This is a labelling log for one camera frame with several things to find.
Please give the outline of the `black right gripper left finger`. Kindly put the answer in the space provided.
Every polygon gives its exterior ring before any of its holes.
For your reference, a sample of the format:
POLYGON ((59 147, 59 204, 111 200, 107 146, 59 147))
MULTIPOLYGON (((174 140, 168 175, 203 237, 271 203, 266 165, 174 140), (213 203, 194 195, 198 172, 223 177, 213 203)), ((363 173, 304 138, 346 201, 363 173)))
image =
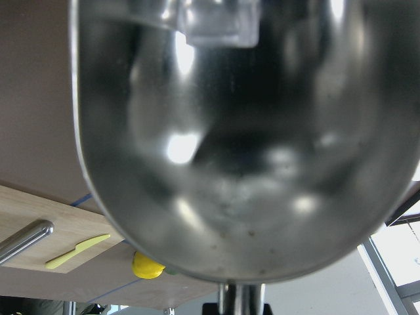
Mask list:
POLYGON ((219 315, 219 306, 217 303, 203 303, 201 308, 202 315, 219 315))

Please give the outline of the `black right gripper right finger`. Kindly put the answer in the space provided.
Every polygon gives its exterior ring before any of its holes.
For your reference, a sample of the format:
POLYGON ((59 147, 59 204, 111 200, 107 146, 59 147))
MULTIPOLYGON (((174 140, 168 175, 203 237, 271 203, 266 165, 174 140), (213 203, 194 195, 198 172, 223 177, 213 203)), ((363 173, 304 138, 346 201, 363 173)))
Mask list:
POLYGON ((264 303, 263 315, 272 315, 272 309, 268 303, 264 303))

